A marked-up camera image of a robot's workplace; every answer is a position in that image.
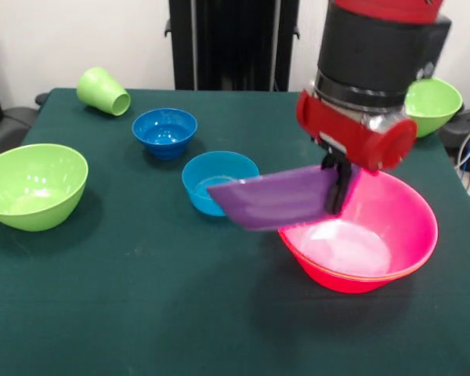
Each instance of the light blue bowl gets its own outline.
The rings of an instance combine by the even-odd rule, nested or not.
[[[159,108],[141,114],[132,124],[134,136],[157,159],[179,157],[197,131],[197,119],[175,108]]]
[[[225,212],[212,200],[208,186],[259,176],[258,166],[242,154],[212,151],[189,161],[183,169],[183,185],[195,208],[218,217]]]

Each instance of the plastic cup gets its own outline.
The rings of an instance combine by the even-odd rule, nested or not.
[[[114,116],[122,115],[131,105],[131,96],[101,67],[91,68],[81,76],[77,97],[83,103]]]
[[[445,125],[461,108],[463,98],[452,85],[437,78],[416,81],[406,97],[406,113],[424,137]]]

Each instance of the pink bowl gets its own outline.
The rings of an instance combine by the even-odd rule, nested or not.
[[[438,227],[416,190],[384,172],[361,172],[340,216],[279,234],[317,283],[362,293],[421,268],[435,249]]]

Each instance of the green tablecloth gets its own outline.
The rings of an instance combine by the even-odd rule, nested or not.
[[[89,181],[54,230],[0,224],[0,376],[470,375],[470,201],[435,136],[394,172],[435,210],[434,255],[381,290],[340,295],[275,233],[200,215],[181,183],[206,150],[246,154],[262,173],[317,164],[297,95],[130,93],[113,118],[57,89],[27,137],[81,151]],[[132,136],[155,107],[198,119],[177,161],[155,161]]]

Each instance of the plastic bowl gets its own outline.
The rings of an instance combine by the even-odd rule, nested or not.
[[[334,219],[279,230],[317,283],[362,293],[421,268],[437,243],[437,220],[406,183],[362,171],[343,213]]]
[[[25,231],[62,223],[84,192],[89,167],[76,150],[56,144],[18,147],[0,155],[0,222]]]
[[[462,104],[463,98],[455,87],[430,78],[411,85],[406,97],[406,113],[418,125],[417,137],[424,137],[445,125]]]
[[[212,151],[189,161],[183,169],[183,185],[195,208],[208,215],[224,216],[212,200],[208,186],[259,176],[258,166],[242,154]]]
[[[160,108],[138,116],[132,124],[134,136],[157,159],[169,161],[179,157],[197,131],[192,114],[174,108]]]

